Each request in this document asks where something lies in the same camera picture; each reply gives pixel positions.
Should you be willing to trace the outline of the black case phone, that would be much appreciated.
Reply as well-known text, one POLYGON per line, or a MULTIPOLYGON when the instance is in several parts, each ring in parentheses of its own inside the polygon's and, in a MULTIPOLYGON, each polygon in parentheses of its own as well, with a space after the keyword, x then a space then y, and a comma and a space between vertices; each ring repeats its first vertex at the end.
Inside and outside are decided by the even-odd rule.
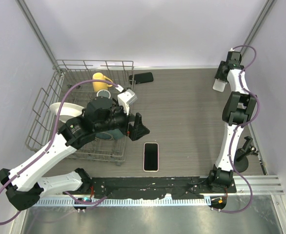
POLYGON ((139 74, 134 74, 129 76, 129 82, 130 84, 142 84, 142 83, 148 83, 148 82, 153 82, 153 74, 151 72, 146 72, 146 73, 139 73, 139 74))

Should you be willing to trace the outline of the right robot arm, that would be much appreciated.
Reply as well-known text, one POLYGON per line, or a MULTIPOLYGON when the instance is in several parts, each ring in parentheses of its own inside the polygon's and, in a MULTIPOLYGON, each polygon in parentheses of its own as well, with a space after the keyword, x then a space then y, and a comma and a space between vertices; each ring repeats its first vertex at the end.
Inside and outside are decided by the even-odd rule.
POLYGON ((209 172, 207 186, 214 193, 223 192, 234 185, 234 172, 247 170, 247 156, 255 152, 252 137, 245 137, 243 147, 237 148, 244 127, 251 121, 257 100, 247 88, 242 55, 231 49, 221 61, 215 75, 213 90, 223 92, 229 84, 231 93, 225 104, 222 121, 225 123, 221 150, 213 169, 209 172))

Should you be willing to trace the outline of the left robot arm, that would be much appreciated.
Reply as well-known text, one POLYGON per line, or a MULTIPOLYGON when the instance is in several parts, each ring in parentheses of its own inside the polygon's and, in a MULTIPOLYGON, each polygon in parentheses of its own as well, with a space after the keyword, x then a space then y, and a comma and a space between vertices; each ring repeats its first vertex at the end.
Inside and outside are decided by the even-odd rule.
POLYGON ((109 98, 94 98, 79 116, 62 125, 47 145, 30 159, 14 169, 0 170, 0 182, 6 189, 9 202, 23 211, 47 195, 67 191, 81 195, 88 193, 92 180, 82 168, 53 177, 44 177, 44 174, 65 157, 94 141, 97 133, 115 129, 132 141, 150 133, 143 125, 140 113, 128 114, 121 105, 113 107, 109 98))

